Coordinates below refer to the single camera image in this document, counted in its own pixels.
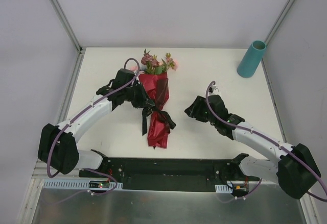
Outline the black ribbon gold lettering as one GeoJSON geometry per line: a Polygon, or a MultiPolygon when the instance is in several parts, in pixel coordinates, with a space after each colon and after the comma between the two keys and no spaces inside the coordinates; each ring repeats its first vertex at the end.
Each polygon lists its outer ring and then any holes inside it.
{"type": "Polygon", "coordinates": [[[142,135],[144,136],[148,132],[147,117],[154,112],[159,114],[159,120],[168,125],[168,128],[173,130],[176,127],[176,123],[172,120],[168,112],[159,109],[157,106],[144,107],[142,110],[142,135]]]}

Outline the red flower bouquet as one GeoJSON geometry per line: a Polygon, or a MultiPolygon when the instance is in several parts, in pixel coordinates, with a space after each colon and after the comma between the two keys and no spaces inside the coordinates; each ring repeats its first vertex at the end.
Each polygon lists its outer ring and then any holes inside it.
{"type": "MultiPolygon", "coordinates": [[[[169,99],[167,72],[169,69],[176,70],[178,64],[170,53],[166,53],[165,57],[158,61],[157,55],[151,55],[147,50],[144,50],[141,64],[139,80],[149,98],[154,102],[154,105],[164,111],[164,105],[169,99]]],[[[167,148],[168,135],[171,132],[168,125],[159,120],[157,112],[147,117],[147,123],[148,132],[146,135],[148,146],[167,148]]]]}

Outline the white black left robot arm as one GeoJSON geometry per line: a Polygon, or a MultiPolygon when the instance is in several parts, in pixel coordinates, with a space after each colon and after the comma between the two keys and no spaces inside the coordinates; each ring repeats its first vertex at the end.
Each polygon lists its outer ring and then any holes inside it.
{"type": "Polygon", "coordinates": [[[53,178],[59,173],[66,175],[74,169],[89,168],[96,177],[104,177],[108,172],[108,165],[103,162],[105,155],[94,150],[79,150],[77,143],[98,120],[125,101],[139,107],[141,102],[135,94],[142,88],[133,71],[121,68],[76,115],[57,125],[45,125],[41,131],[38,159],[46,163],[48,176],[53,178]]]}

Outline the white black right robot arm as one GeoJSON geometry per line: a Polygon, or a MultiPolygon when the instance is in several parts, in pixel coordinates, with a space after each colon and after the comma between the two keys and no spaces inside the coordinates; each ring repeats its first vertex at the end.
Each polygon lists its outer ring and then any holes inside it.
{"type": "Polygon", "coordinates": [[[244,118],[228,112],[219,95],[196,97],[185,109],[188,117],[209,122],[223,136],[242,143],[263,155],[257,159],[241,153],[232,159],[230,175],[235,180],[257,177],[279,184],[290,197],[300,199],[317,182],[321,173],[310,150],[299,143],[293,146],[252,129],[244,118]]]}

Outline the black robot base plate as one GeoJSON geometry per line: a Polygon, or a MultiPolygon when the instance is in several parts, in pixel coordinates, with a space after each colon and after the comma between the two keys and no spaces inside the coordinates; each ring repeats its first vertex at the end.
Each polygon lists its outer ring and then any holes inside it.
{"type": "Polygon", "coordinates": [[[124,190],[214,192],[216,185],[259,180],[246,177],[227,159],[106,157],[98,171],[114,177],[124,190]]]}

